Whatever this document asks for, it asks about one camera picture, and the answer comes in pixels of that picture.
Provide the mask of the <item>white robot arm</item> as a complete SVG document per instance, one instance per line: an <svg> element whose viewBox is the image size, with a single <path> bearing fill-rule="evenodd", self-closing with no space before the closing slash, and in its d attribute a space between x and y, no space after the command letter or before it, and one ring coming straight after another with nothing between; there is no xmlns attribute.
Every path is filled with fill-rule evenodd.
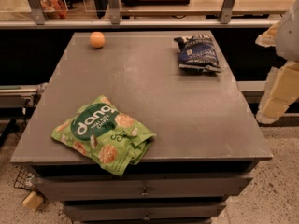
<svg viewBox="0 0 299 224"><path fill-rule="evenodd" d="M271 124L299 98L299 0L255 43L274 47L276 55L286 60L282 67L270 69L256 115L260 123Z"/></svg>

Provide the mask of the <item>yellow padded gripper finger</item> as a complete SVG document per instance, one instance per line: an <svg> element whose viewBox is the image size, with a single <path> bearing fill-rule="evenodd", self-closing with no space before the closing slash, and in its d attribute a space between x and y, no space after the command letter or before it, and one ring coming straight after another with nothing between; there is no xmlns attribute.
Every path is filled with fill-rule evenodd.
<svg viewBox="0 0 299 224"><path fill-rule="evenodd" d="M299 98L299 63L287 61L282 67L272 67L267 75L264 94L256 119L261 124L279 120Z"/></svg>
<svg viewBox="0 0 299 224"><path fill-rule="evenodd" d="M274 47L276 45L276 36L277 36L278 24L275 23L269 27L265 32L255 40L255 43L261 47Z"/></svg>

